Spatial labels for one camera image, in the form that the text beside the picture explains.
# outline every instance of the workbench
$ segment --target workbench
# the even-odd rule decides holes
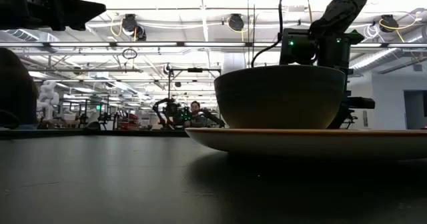
[[[0,141],[2,224],[425,222],[424,160],[239,156],[172,135]]]

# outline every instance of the ceiling light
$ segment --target ceiling light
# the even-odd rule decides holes
[[[68,82],[79,82],[80,80],[47,80],[47,81],[54,81],[56,83],[68,83]]]
[[[397,48],[427,47],[427,44],[425,44],[425,43],[397,43],[397,44],[389,44],[389,47],[397,47]]]
[[[101,79],[98,79],[98,80],[83,80],[83,82],[92,82],[92,83],[96,83],[96,82],[99,82],[99,83],[102,83],[102,82],[116,82],[117,80],[101,80]]]
[[[42,74],[40,72],[36,72],[36,71],[29,71],[28,74],[32,77],[36,77],[36,78],[48,78],[50,76]]]
[[[122,42],[119,47],[176,47],[176,42]]]
[[[0,43],[0,47],[42,47],[42,43],[16,42],[16,43]]]
[[[114,37],[107,37],[108,39],[114,40],[115,42],[118,42],[118,40]]]
[[[109,47],[109,43],[50,43],[52,47]]]
[[[56,83],[56,85],[57,85],[57,86],[60,86],[60,87],[64,87],[64,88],[69,88],[69,86],[66,86],[66,85],[64,85],[64,84],[60,84],[60,83]]]
[[[244,47],[246,43],[210,43],[210,42],[193,42],[184,43],[186,47]]]
[[[89,89],[89,88],[84,88],[84,87],[74,87],[75,90],[77,91],[81,91],[81,92],[86,92],[86,93],[94,93],[96,91]]]
[[[359,43],[352,45],[352,48],[365,48],[365,47],[381,47],[381,43]]]
[[[273,43],[255,43],[255,47],[269,47],[271,45],[273,45]],[[281,47],[281,46],[282,46],[281,43],[276,45],[276,47]]]

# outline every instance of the bowl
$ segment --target bowl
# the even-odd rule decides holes
[[[236,129],[326,129],[342,98],[343,72],[277,65],[226,73],[215,80],[221,115]]]

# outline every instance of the tan plate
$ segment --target tan plate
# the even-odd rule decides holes
[[[196,129],[198,143],[230,153],[334,159],[427,158],[427,131]]]

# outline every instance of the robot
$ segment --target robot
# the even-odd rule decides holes
[[[59,94],[54,92],[56,82],[45,81],[40,87],[40,96],[37,100],[37,111],[44,110],[44,119],[50,120],[53,117],[53,106],[59,104]]]

